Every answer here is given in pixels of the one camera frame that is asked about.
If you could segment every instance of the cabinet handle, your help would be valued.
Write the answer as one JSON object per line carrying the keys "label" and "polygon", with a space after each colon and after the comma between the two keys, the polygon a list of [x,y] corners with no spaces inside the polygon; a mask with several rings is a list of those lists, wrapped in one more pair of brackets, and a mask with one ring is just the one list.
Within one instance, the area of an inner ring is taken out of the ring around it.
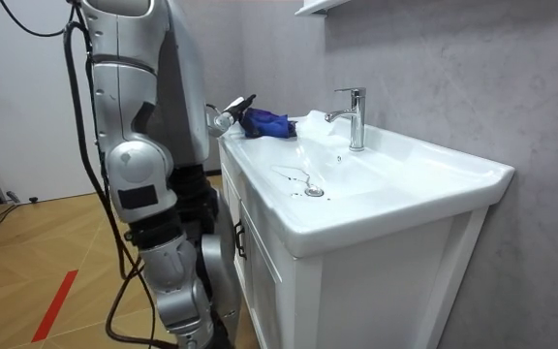
{"label": "cabinet handle", "polygon": [[244,258],[244,260],[247,260],[247,253],[244,250],[244,246],[242,245],[242,241],[240,240],[240,236],[244,234],[244,226],[242,225],[242,220],[238,221],[238,223],[236,223],[236,225],[233,227],[235,232],[236,232],[236,236],[235,236],[235,240],[236,240],[236,248],[238,249],[238,256]]}

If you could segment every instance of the chrome faucet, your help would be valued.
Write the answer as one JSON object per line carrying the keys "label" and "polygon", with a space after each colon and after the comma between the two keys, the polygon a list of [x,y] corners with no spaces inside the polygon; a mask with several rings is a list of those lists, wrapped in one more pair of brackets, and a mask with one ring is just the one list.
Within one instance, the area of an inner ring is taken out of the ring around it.
{"label": "chrome faucet", "polygon": [[350,126],[350,150],[362,151],[365,141],[365,92],[364,87],[341,88],[335,92],[350,91],[352,107],[346,111],[334,111],[325,115],[326,122],[333,122],[339,116],[351,118]]}

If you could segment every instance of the blue cloth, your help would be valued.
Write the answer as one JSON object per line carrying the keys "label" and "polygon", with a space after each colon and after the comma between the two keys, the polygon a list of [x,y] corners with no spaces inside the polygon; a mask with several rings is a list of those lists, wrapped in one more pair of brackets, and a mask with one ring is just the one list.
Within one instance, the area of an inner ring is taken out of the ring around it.
{"label": "blue cloth", "polygon": [[295,122],[288,121],[287,115],[275,115],[270,111],[249,108],[240,120],[247,138],[271,136],[287,139],[296,137]]}

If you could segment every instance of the ceramic sink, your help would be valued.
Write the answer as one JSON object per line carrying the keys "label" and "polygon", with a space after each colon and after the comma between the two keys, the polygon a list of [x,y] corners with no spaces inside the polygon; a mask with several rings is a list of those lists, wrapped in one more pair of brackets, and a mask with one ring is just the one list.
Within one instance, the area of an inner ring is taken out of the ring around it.
{"label": "ceramic sink", "polygon": [[272,212],[296,257],[339,248],[498,203],[514,169],[367,126],[349,150],[350,121],[311,111],[297,138],[246,139],[234,126],[221,143]]}

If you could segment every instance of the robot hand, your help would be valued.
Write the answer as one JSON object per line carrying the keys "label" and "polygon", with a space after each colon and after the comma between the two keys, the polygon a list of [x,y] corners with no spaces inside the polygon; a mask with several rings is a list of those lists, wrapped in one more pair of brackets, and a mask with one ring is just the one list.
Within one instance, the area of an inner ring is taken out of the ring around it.
{"label": "robot hand", "polygon": [[247,99],[240,97],[233,101],[223,112],[219,112],[216,107],[208,105],[210,108],[216,110],[218,114],[213,120],[208,121],[208,133],[210,136],[219,138],[224,133],[228,132],[232,125],[242,119],[244,112],[251,107],[256,97],[257,95],[255,94],[249,96]]}

